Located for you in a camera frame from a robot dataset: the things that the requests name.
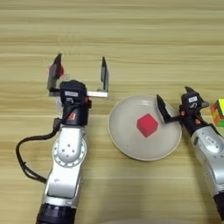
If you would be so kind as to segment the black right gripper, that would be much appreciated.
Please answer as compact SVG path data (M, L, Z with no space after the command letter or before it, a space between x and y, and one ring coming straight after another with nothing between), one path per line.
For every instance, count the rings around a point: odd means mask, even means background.
M185 87L185 90L187 93L194 92L191 87ZM171 117L165 108L164 100L159 94L157 95L157 107L166 123L179 122L185 127L190 136L192 136L196 130L208 126L208 123L201 117L200 108L189 108L186 104L181 104L179 106L179 114Z

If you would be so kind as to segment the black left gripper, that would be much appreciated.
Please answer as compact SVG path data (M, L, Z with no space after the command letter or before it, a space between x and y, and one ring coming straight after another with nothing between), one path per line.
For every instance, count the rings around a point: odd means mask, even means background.
M92 108L90 98L107 98L109 96L109 70L106 59L102 58L101 62L101 82L103 91L87 91L84 93L75 90L61 93L58 89L53 91L57 86L57 80L63 74L61 57L62 54L59 53L49 68L47 89L51 91L50 96L56 98L56 109L62 115L62 118L68 115L63 124L86 126L88 124L88 111Z

